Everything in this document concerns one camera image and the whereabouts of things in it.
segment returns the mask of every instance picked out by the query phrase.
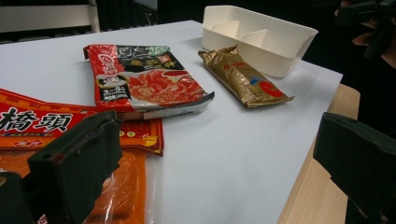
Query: packaging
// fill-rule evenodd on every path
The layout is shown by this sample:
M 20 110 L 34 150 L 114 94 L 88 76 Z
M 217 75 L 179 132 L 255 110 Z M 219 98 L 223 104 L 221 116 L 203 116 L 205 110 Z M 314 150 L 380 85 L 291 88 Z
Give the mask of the packaging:
M 247 108 L 291 101 L 270 80 L 254 69 L 239 54 L 236 46 L 198 51 L 205 67 Z
M 167 46 L 89 45 L 99 110 L 156 119 L 205 110 L 213 100 Z
M 95 106 L 47 103 L 0 89 L 0 150 L 39 150 L 96 113 Z M 120 144 L 121 148 L 141 148 L 162 156 L 163 121 L 124 121 Z
M 26 177 L 30 173 L 27 159 L 35 153 L 34 150 L 0 150 L 0 172 L 15 172 Z M 151 205 L 155 202 L 151 195 L 155 194 L 155 168 L 150 167 L 150 176 L 146 175 L 147 155 L 146 151 L 139 149 L 122 151 L 120 167 L 104 182 L 102 195 L 96 199 L 85 224 L 152 223 Z M 147 178 L 150 178 L 150 186 L 146 185 Z M 37 224 L 47 223 L 45 216 L 37 221 Z
M 85 220 L 120 167 L 121 123 L 115 111 L 94 114 L 28 158 L 30 174 L 22 182 L 34 220 L 43 214 L 49 223 Z
M 202 45 L 206 50 L 238 46 L 262 74 L 283 78 L 303 58 L 317 30 L 234 6 L 205 8 Z

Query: plastic wrapper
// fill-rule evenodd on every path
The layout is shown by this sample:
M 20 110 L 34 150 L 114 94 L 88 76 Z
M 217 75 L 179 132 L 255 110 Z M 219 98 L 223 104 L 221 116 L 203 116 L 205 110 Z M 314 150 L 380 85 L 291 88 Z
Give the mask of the plastic wrapper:
M 203 111 L 213 100 L 167 46 L 89 45 L 95 102 L 124 119 L 155 119 Z
M 27 159 L 34 153 L 32 150 L 0 151 L 0 171 L 15 172 L 25 177 L 30 173 Z M 149 159 L 146 151 L 123 150 L 120 167 L 105 181 L 103 193 L 97 198 L 95 207 L 84 223 L 153 223 L 154 208 L 151 206 L 155 203 L 156 171 L 155 166 L 151 165 L 148 168 L 150 174 L 146 174 L 146 160 Z M 37 223 L 44 224 L 47 221 L 42 217 Z
M 236 46 L 209 52 L 200 50 L 198 55 L 213 76 L 247 107 L 281 104 L 294 98 L 246 63 Z
M 0 150 L 38 150 L 96 113 L 96 106 L 47 103 L 0 89 Z M 138 147 L 162 156 L 163 121 L 124 121 L 120 144 L 121 148 Z

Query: wooden table edge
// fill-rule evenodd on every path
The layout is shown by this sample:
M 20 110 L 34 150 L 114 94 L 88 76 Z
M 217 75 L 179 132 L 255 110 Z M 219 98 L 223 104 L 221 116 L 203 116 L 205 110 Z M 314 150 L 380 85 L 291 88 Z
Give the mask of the wooden table edge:
M 340 84 L 328 112 L 358 118 L 361 95 Z M 345 224 L 347 196 L 331 180 L 329 173 L 313 159 L 315 140 L 290 192 L 278 224 Z

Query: snack bar wrapper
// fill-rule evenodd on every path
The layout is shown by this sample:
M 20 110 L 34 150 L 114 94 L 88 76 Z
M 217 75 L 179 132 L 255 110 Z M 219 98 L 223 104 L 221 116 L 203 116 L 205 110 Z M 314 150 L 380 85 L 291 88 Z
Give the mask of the snack bar wrapper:
M 281 104 L 294 98 L 280 91 L 270 80 L 246 63 L 236 46 L 209 52 L 200 50 L 198 55 L 213 76 L 248 108 Z
M 123 119 L 156 119 L 205 110 L 213 100 L 167 46 L 89 45 L 95 102 Z

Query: orange package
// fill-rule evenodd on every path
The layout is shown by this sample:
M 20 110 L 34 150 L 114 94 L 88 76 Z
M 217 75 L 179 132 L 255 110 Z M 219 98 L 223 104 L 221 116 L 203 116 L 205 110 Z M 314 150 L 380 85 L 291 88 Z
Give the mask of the orange package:
M 38 150 L 96 113 L 95 106 L 46 103 L 0 89 L 0 150 Z M 162 156 L 162 119 L 124 121 L 120 144 Z
M 0 170 L 21 177 L 30 173 L 27 159 L 34 151 L 2 151 Z M 144 224 L 146 216 L 146 156 L 142 150 L 124 150 L 120 167 L 104 183 L 103 193 L 84 223 Z

